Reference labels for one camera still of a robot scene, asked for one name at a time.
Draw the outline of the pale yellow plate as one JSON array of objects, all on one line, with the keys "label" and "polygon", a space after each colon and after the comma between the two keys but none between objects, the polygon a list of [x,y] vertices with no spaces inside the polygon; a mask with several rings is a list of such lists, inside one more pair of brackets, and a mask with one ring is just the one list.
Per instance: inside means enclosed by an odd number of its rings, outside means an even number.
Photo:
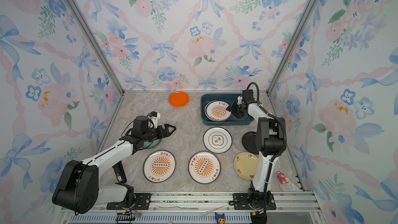
[{"label": "pale yellow plate", "polygon": [[234,159],[235,172],[246,180],[253,180],[257,174],[259,158],[249,152],[241,152]]}]

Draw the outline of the black round plate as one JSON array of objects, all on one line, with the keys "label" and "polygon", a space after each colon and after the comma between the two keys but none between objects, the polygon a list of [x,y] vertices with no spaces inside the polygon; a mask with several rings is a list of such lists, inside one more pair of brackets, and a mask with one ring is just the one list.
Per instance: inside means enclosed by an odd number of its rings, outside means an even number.
[{"label": "black round plate", "polygon": [[242,136],[241,143],[243,147],[249,152],[254,155],[258,155],[259,151],[256,147],[256,132],[247,132]]}]

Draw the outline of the teal plastic bin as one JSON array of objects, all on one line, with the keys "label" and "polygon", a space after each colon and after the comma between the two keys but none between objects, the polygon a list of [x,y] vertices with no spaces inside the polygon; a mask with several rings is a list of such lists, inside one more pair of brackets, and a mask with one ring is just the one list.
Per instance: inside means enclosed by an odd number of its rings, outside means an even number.
[{"label": "teal plastic bin", "polygon": [[249,125],[253,118],[247,114],[237,118],[227,108],[237,101],[240,93],[212,93],[201,97],[201,118],[205,125]]}]

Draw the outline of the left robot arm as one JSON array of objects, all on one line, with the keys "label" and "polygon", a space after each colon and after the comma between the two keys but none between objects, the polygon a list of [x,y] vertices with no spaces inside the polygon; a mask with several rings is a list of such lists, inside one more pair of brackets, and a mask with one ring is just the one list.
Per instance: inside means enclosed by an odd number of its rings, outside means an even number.
[{"label": "left robot arm", "polygon": [[137,116],[121,138],[106,150],[82,161],[68,162],[52,196],[52,203],[78,214],[92,207],[115,204],[131,210],[137,203],[133,186],[127,184],[122,160],[144,148],[146,142],[171,136],[176,127],[159,125],[160,114]]}]

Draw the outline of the orange sunburst plate bottom centre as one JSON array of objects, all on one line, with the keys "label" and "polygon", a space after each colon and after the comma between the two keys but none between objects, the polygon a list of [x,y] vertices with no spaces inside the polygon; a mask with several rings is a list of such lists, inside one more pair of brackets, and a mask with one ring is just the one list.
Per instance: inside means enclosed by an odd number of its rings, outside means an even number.
[{"label": "orange sunburst plate bottom centre", "polygon": [[188,164],[190,177],[197,183],[207,185],[215,182],[221,174],[221,163],[211,152],[194,154]]}]

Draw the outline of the small green patterned plate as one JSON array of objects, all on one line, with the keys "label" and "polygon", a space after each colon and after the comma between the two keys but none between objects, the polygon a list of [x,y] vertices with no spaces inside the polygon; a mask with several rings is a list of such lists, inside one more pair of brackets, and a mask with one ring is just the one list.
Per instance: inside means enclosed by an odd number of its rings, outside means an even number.
[{"label": "small green patterned plate", "polygon": [[147,141],[143,145],[143,149],[152,149],[158,146],[161,143],[162,139]]}]

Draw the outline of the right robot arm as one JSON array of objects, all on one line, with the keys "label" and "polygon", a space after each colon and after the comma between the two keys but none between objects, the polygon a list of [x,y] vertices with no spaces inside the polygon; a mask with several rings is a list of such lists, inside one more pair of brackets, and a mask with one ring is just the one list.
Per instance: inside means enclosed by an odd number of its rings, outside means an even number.
[{"label": "right robot arm", "polygon": [[266,203],[274,164],[287,147],[285,121],[268,112],[249,88],[243,90],[227,110],[237,118],[248,115],[257,122],[255,148],[259,152],[259,165],[248,189],[248,199],[250,202]]}]

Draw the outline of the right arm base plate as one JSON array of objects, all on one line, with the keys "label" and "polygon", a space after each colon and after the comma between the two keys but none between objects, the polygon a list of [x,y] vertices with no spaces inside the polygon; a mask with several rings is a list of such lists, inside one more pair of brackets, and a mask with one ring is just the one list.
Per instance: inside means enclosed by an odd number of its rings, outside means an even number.
[{"label": "right arm base plate", "polygon": [[276,210],[276,201],[273,194],[269,191],[266,194],[265,203],[263,200],[250,200],[247,193],[234,193],[233,200],[229,202],[235,210],[259,211],[264,207],[268,210]]}]

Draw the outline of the small pink toy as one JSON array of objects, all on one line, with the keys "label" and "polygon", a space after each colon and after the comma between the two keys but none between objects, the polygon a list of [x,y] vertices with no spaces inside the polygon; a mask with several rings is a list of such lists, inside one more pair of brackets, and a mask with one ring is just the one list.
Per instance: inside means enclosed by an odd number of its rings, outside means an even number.
[{"label": "small pink toy", "polygon": [[281,171],[277,172],[277,178],[278,178],[279,182],[281,184],[283,184],[283,185],[289,183],[289,178],[284,173],[282,173]]}]

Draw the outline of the small blue toy figure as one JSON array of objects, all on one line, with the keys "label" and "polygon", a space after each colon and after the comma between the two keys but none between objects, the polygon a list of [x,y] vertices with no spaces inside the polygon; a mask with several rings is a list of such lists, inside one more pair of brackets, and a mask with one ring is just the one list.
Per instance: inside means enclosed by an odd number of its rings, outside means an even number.
[{"label": "small blue toy figure", "polygon": [[226,216],[224,213],[222,213],[222,214],[215,213],[215,219],[216,219],[217,224],[225,224],[226,223]]}]

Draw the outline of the orange sunburst plate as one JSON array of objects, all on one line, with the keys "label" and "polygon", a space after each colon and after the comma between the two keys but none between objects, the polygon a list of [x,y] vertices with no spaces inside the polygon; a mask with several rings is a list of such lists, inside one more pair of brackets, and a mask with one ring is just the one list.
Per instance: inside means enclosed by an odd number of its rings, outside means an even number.
[{"label": "orange sunburst plate", "polygon": [[143,173],[152,183],[162,183],[175,172],[175,156],[167,150],[158,150],[150,154],[144,162]]},{"label": "orange sunburst plate", "polygon": [[227,110],[229,104],[224,101],[211,101],[205,106],[204,113],[212,121],[226,121],[231,117]]},{"label": "orange sunburst plate", "polygon": [[194,154],[188,164],[190,177],[197,183],[207,185],[215,182],[221,174],[221,163],[211,152]]}]

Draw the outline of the aluminium front rail frame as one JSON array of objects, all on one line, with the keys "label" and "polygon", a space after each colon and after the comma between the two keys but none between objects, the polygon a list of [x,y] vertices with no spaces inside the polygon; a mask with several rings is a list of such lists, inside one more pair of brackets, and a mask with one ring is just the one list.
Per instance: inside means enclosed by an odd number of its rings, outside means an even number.
[{"label": "aluminium front rail frame", "polygon": [[215,213],[227,224],[324,224],[320,205],[311,191],[275,191],[276,210],[257,213],[235,210],[231,192],[154,192],[149,210],[107,210],[95,206],[75,215],[64,208],[57,224],[215,224]]}]

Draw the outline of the orange sunburst plate top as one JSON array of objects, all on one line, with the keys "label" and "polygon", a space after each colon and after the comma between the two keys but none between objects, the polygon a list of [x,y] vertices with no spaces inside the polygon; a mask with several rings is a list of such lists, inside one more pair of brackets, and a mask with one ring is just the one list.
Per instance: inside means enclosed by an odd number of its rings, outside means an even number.
[{"label": "orange sunburst plate top", "polygon": [[211,101],[205,106],[204,113],[212,121],[226,121],[231,117],[227,110],[229,104],[224,101]]}]

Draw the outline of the white flower-outline plate centre right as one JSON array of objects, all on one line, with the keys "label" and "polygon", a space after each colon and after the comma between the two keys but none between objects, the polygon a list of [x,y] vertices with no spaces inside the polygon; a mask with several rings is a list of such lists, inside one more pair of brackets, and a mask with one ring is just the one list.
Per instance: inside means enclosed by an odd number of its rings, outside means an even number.
[{"label": "white flower-outline plate centre right", "polygon": [[210,152],[224,153],[232,147],[233,140],[226,129],[213,127],[204,133],[203,143]]}]

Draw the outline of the orange plastic plate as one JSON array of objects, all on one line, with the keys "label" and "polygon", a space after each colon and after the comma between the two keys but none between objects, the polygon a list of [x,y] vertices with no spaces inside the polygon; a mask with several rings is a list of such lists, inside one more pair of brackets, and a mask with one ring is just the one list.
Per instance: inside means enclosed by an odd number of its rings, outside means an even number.
[{"label": "orange plastic plate", "polygon": [[169,96],[169,103],[175,107],[184,106],[188,103],[188,101],[189,101],[188,94],[182,91],[173,92]]}]

